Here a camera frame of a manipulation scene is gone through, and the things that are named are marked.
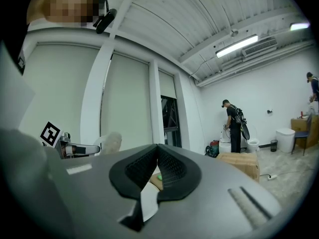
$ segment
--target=pipe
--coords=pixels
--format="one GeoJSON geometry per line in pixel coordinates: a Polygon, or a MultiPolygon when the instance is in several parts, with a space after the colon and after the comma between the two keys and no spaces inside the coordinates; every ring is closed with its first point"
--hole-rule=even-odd
{"type": "Polygon", "coordinates": [[[292,44],[286,48],[282,48],[282,49],[279,49],[279,50],[276,50],[274,52],[271,52],[271,53],[268,53],[268,54],[265,54],[263,56],[260,56],[256,59],[252,59],[252,60],[249,60],[248,62],[244,62],[240,65],[237,65],[235,67],[233,67],[232,69],[228,70],[228,71],[225,71],[225,72],[221,72],[219,75],[216,75],[216,76],[212,76],[198,84],[196,84],[198,87],[203,87],[207,84],[210,84],[212,82],[215,82],[215,79],[220,79],[224,76],[227,76],[233,72],[237,72],[237,71],[240,71],[240,70],[243,70],[244,68],[247,68],[247,66],[253,66],[253,65],[256,65],[258,63],[261,63],[261,62],[264,62],[265,59],[267,59],[268,57],[277,57],[277,56],[280,56],[280,55],[283,55],[285,53],[288,53],[290,52],[291,50],[296,50],[296,49],[300,49],[300,48],[303,48],[305,46],[309,46],[309,45],[312,45],[314,44],[314,41],[306,41],[306,42],[302,42],[301,44],[300,43],[297,43],[297,44],[292,44]]]}
{"type": "MultiPolygon", "coordinates": [[[[296,50],[296,51],[293,51],[293,52],[289,53],[289,54],[287,55],[287,57],[288,57],[288,56],[291,56],[291,55],[293,55],[293,54],[295,54],[295,53],[297,53],[297,52],[306,50],[306,49],[308,49],[308,48],[310,48],[310,45],[309,45],[309,46],[305,46],[305,47],[303,47],[303,48],[301,48],[301,49],[299,49],[299,50],[296,50]]],[[[274,60],[274,61],[269,62],[268,64],[261,65],[261,66],[257,66],[257,67],[255,67],[255,68],[252,68],[252,69],[248,70],[248,71],[241,72],[241,73],[239,73],[239,74],[236,74],[236,75],[233,75],[233,76],[230,76],[230,77],[227,77],[227,78],[223,78],[223,79],[221,79],[221,80],[213,81],[213,82],[211,82],[211,83],[209,83],[209,84],[204,85],[203,87],[207,87],[208,85],[213,84],[213,83],[216,83],[216,82],[223,82],[223,81],[229,80],[229,79],[231,79],[231,78],[233,78],[233,77],[236,77],[236,76],[239,76],[239,75],[242,75],[242,74],[249,73],[249,72],[251,72],[251,71],[257,70],[257,69],[259,69],[259,68],[261,68],[261,67],[271,65],[272,63],[275,63],[275,62],[277,62],[278,60],[281,60],[281,59],[283,59],[283,58],[285,58],[285,57],[280,57],[280,58],[277,58],[277,59],[274,60]]]]}

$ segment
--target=cardboard box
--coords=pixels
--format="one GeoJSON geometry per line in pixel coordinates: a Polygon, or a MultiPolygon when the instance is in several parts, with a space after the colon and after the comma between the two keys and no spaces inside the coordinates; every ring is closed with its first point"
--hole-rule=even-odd
{"type": "Polygon", "coordinates": [[[260,170],[256,154],[222,153],[217,156],[217,159],[235,166],[240,171],[251,177],[253,180],[259,182],[260,170]]]}
{"type": "MultiPolygon", "coordinates": [[[[292,119],[291,120],[291,129],[298,131],[307,131],[307,119],[292,119]]],[[[314,146],[318,143],[319,140],[319,119],[318,115],[313,115],[311,121],[310,133],[307,138],[306,148],[314,146]]],[[[306,143],[306,139],[297,139],[296,145],[300,148],[304,148],[306,143]]]]}
{"type": "Polygon", "coordinates": [[[158,179],[158,175],[160,175],[160,173],[153,174],[150,178],[150,182],[159,190],[163,190],[163,183],[160,179],[158,179]]]}

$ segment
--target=window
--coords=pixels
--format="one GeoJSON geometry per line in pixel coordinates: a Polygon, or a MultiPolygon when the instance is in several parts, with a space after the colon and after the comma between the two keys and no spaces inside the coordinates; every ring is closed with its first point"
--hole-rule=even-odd
{"type": "Polygon", "coordinates": [[[161,96],[165,144],[181,147],[176,99],[161,96]]]}

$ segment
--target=ceiling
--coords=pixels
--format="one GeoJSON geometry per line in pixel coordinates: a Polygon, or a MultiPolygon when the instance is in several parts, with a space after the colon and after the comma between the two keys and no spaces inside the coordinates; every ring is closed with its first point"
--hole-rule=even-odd
{"type": "MultiPolygon", "coordinates": [[[[198,83],[223,71],[222,64],[241,56],[241,50],[221,58],[215,52],[243,38],[274,37],[278,49],[312,39],[309,29],[289,31],[305,20],[293,0],[108,0],[118,14],[106,29],[167,58],[198,83]],[[230,36],[232,29],[238,35],[230,36]]],[[[38,20],[29,31],[59,27],[38,20]]]]}

